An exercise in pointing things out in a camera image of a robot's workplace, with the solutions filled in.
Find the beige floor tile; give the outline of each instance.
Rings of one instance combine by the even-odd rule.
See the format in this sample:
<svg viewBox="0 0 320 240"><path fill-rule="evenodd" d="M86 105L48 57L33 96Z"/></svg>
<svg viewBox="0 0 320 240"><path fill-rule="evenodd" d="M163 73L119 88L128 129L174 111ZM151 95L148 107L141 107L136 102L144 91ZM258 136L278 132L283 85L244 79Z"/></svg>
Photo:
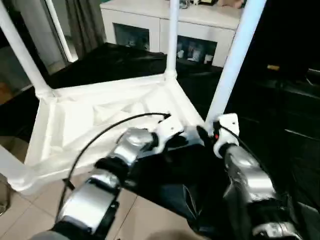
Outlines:
<svg viewBox="0 0 320 240"><path fill-rule="evenodd" d="M31 205L1 240L28 240L37 233L49 230L53 224L52 216Z"/></svg>
<svg viewBox="0 0 320 240"><path fill-rule="evenodd" d="M18 194L23 197L24 199L28 200L29 202L33 203L40 195L46 190L46 186L43 186L39 189L36 193L31 195L23 195L22 193L18 192Z"/></svg>
<svg viewBox="0 0 320 240"><path fill-rule="evenodd" d="M50 214L52 217L55 217L57 214L57 208L59 205L63 186L64 183L62 182L62 180L48 184L47 186L45 186L45 190L33 202L33 204Z"/></svg>
<svg viewBox="0 0 320 240"><path fill-rule="evenodd" d="M116 239L121 240L203 240L187 221L142 197L138 197Z"/></svg>
<svg viewBox="0 0 320 240"><path fill-rule="evenodd" d="M108 232L106 240L114 240L124 220L126 219L128 212L135 203L137 195L133 192L123 189L118 197L119 208L115 215L115 220L112 224L110 231Z"/></svg>
<svg viewBox="0 0 320 240"><path fill-rule="evenodd" d="M0 236L2 236L27 210L31 203L13 192L10 208L0 216Z"/></svg>

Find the items on countertop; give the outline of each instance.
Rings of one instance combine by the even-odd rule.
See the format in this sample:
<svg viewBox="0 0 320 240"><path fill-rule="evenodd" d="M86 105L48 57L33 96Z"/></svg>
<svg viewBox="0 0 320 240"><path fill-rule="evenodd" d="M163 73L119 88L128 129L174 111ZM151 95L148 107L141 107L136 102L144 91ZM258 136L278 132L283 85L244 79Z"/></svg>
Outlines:
<svg viewBox="0 0 320 240"><path fill-rule="evenodd" d="M119 45L150 51L149 31L145 28L115 23L114 34Z"/></svg>
<svg viewBox="0 0 320 240"><path fill-rule="evenodd" d="M243 7L245 3L246 0L218 0L216 4L219 6L230 6L235 9L239 9Z"/></svg>
<svg viewBox="0 0 320 240"><path fill-rule="evenodd" d="M179 59L212 65L217 43L195 39L192 37L178 36L176 55Z"/></svg>
<svg viewBox="0 0 320 240"><path fill-rule="evenodd" d="M194 5L214 5L230 6L235 9L242 8L246 4L246 0L180 0L180 9L187 9L190 3Z"/></svg>

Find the curtain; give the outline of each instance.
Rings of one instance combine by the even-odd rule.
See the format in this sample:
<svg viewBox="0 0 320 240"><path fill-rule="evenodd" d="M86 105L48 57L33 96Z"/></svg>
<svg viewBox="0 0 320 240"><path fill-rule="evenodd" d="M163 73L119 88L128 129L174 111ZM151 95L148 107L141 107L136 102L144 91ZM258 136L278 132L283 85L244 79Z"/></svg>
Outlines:
<svg viewBox="0 0 320 240"><path fill-rule="evenodd" d="M101 0L66 0L65 3L75 51L82 59L106 38Z"/></svg>

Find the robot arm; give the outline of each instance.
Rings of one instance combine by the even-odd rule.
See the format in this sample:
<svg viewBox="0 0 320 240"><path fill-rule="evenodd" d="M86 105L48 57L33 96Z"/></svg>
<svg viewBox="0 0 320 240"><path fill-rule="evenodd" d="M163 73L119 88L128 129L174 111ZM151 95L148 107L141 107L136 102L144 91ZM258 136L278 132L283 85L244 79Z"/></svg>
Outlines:
<svg viewBox="0 0 320 240"><path fill-rule="evenodd" d="M251 154L239 146L237 115L220 116L214 129L217 139L214 153L224 159L231 180L224 198L235 235L241 236L240 239L251 236L257 239L302 240L269 175Z"/></svg>
<svg viewBox="0 0 320 240"><path fill-rule="evenodd" d="M89 179L63 205L52 230L32 240L105 239L119 207L118 194L141 153L162 152L167 141L183 132L180 121L169 117L154 132L129 128L110 153L99 159Z"/></svg>

